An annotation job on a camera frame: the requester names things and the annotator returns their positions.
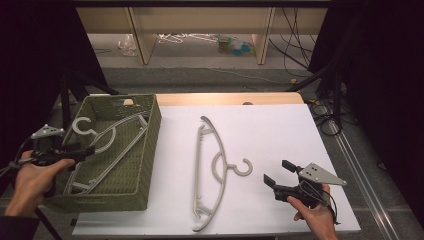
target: black sleeve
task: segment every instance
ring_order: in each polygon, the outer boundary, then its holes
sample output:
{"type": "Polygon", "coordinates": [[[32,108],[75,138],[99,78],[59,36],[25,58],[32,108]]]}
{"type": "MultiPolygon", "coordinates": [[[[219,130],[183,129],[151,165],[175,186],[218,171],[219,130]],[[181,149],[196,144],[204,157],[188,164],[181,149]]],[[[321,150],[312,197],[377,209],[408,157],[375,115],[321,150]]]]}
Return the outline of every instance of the black sleeve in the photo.
{"type": "Polygon", "coordinates": [[[0,239],[32,239],[40,220],[25,217],[0,217],[0,239]]]}

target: table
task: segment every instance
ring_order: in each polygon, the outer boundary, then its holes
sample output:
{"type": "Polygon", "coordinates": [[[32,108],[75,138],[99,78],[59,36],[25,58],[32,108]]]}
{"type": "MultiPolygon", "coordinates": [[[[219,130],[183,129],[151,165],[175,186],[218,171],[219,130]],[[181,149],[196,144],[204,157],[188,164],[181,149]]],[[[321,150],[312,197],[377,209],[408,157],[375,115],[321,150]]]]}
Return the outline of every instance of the table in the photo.
{"type": "MultiPolygon", "coordinates": [[[[281,167],[282,159],[303,167],[313,161],[335,173],[309,109],[301,104],[297,93],[158,94],[158,101],[162,124],[147,210],[82,213],[74,235],[187,238],[309,232],[305,223],[292,220],[295,210],[287,203],[275,201],[272,190],[263,183],[265,173],[278,184],[298,184],[297,176],[281,167]],[[215,105],[212,105],[213,99],[217,100],[215,105]],[[193,105],[187,105],[189,100],[195,101],[193,105]],[[271,105],[264,105],[267,100],[271,105]],[[242,105],[245,102],[255,105],[242,105]],[[192,211],[194,152],[201,115],[209,117],[215,125],[228,163],[244,171],[246,167],[241,159],[248,158],[253,172],[246,177],[228,172],[226,190],[217,213],[205,229],[195,233],[192,228],[199,225],[199,221],[192,211]]],[[[205,152],[208,155],[214,150],[205,149],[205,152]]],[[[210,169],[209,165],[201,168],[210,169]]],[[[201,186],[208,189],[202,192],[203,201],[208,203],[208,194],[216,191],[216,184],[205,180],[201,186]]],[[[331,192],[338,208],[343,209],[339,211],[338,220],[342,224],[336,226],[337,231],[359,231],[343,189],[332,186],[331,192]]]]}

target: green crate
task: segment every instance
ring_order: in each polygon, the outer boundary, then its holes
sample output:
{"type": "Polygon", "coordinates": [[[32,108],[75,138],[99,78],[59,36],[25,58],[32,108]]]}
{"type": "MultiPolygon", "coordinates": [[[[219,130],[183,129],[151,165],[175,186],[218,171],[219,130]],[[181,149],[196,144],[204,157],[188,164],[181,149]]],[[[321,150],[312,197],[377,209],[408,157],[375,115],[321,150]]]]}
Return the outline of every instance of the green crate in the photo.
{"type": "MultiPolygon", "coordinates": [[[[145,117],[148,129],[144,137],[127,152],[91,193],[64,194],[70,172],[63,172],[56,177],[56,195],[46,199],[45,205],[64,213],[145,210],[149,199],[153,160],[162,118],[156,96],[86,97],[76,118],[88,117],[91,119],[90,123],[80,122],[79,129],[84,131],[93,129],[100,133],[116,121],[144,111],[148,111],[145,117]],[[124,101],[130,101],[132,104],[125,105],[124,101]]],[[[117,127],[114,143],[105,152],[86,158],[77,174],[76,182],[87,183],[90,179],[99,176],[134,139],[139,128],[138,121],[128,122],[117,127]]],[[[105,135],[96,146],[104,146],[109,142],[110,136],[111,133],[105,135]]],[[[70,128],[65,135],[64,143],[76,140],[81,142],[83,148],[86,148],[93,138],[93,135],[75,134],[70,128]]]]}

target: person's left hand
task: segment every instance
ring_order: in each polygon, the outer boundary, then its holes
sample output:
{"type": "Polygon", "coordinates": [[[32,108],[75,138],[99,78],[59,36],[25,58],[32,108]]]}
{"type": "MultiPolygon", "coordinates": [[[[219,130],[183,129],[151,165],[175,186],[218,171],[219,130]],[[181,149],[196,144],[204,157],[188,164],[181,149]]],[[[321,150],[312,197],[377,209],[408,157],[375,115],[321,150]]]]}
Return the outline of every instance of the person's left hand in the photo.
{"type": "MultiPolygon", "coordinates": [[[[24,152],[22,158],[31,157],[31,152],[24,152]]],[[[54,176],[74,163],[73,159],[62,159],[46,167],[39,167],[32,163],[22,165],[16,177],[15,191],[6,208],[5,215],[30,217],[35,208],[43,202],[44,193],[51,188],[54,176]]]]}

